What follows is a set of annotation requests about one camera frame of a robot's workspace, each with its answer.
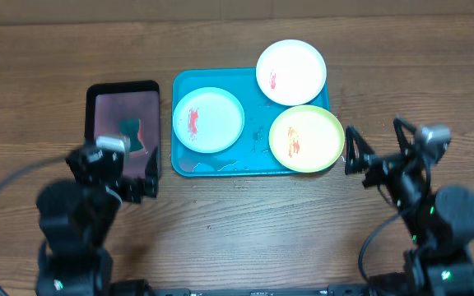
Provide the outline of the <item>white plate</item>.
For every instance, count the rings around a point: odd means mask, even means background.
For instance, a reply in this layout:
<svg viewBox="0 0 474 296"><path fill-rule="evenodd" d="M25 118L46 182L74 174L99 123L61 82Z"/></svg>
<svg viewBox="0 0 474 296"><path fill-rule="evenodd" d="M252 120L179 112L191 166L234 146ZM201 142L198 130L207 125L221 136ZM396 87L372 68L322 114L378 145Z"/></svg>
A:
<svg viewBox="0 0 474 296"><path fill-rule="evenodd" d="M321 93L327 80L321 53L297 39L268 46L258 58L255 73L265 96L285 106L307 104Z"/></svg>

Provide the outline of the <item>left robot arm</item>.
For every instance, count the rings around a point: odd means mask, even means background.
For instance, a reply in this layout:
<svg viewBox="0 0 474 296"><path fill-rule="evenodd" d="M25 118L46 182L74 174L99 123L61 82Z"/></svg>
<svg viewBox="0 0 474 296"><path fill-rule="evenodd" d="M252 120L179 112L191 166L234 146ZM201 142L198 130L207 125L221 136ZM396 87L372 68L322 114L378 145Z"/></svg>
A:
<svg viewBox="0 0 474 296"><path fill-rule="evenodd" d="M144 178L123 176L128 154L96 145L77 148L66 158L74 179L51 183L39 194L45 240L38 257L38 295L154 295L144 279L112 282L113 259L104 247L121 205L158 193L158 150L152 151Z"/></svg>

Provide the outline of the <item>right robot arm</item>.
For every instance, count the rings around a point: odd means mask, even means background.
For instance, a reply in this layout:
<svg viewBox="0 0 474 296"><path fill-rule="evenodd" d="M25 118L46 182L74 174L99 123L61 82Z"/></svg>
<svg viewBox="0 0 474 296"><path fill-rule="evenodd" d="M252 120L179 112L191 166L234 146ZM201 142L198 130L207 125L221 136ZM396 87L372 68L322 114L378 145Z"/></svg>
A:
<svg viewBox="0 0 474 296"><path fill-rule="evenodd" d="M445 125L415 126L393 121L399 152L379 156L353 127L346 128L345 173L363 173L366 188L376 187L396 210L363 242L358 270L363 284L345 287L347 295L474 295L474 190L451 185L433 190L431 169L451 143ZM395 220L403 220L414 248L403 253L401 272L370 276L364 257L370 243Z"/></svg>

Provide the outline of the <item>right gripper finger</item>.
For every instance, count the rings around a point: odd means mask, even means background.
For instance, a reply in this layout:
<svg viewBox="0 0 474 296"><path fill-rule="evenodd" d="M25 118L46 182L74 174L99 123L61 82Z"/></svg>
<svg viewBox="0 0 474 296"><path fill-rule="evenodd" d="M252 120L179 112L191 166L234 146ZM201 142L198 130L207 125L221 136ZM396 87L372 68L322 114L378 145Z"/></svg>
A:
<svg viewBox="0 0 474 296"><path fill-rule="evenodd" d="M396 116L393 120L394 130L397 136L397 142L404 156L416 155L413 140L409 141L406 137L405 131L410 132L412 136L415 135L417 127L409 123L406 119Z"/></svg>
<svg viewBox="0 0 474 296"><path fill-rule="evenodd" d="M353 126L346 128L345 136L345 174L349 175L366 171L375 157L374 150Z"/></svg>

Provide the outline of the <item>light blue plate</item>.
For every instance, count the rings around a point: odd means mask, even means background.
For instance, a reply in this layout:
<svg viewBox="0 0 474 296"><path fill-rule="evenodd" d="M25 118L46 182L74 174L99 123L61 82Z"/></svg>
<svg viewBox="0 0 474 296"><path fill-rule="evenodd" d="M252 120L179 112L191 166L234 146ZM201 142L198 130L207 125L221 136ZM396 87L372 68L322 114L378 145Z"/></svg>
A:
<svg viewBox="0 0 474 296"><path fill-rule="evenodd" d="M174 108L173 129L190 150L220 152L232 146L244 130L244 108L227 90L199 88L187 93Z"/></svg>

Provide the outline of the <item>yellow-green plate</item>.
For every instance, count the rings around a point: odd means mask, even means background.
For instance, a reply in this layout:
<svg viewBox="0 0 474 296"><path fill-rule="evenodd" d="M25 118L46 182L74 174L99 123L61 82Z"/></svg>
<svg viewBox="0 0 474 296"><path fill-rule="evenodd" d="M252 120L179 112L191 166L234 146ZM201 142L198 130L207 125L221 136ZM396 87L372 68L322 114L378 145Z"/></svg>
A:
<svg viewBox="0 0 474 296"><path fill-rule="evenodd" d="M340 158L345 132L331 112L305 104L285 110L274 120L268 142L275 159L287 169L315 173Z"/></svg>

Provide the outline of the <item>green and white sponge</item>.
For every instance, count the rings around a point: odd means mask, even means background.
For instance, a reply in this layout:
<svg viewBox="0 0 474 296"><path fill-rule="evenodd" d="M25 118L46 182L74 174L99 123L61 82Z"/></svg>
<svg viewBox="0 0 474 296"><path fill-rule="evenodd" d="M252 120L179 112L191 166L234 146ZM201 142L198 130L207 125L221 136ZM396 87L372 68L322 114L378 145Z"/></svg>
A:
<svg viewBox="0 0 474 296"><path fill-rule="evenodd" d="M145 150L141 136L141 120L138 118L128 118L118 124L120 133L130 141L130 152L135 153Z"/></svg>

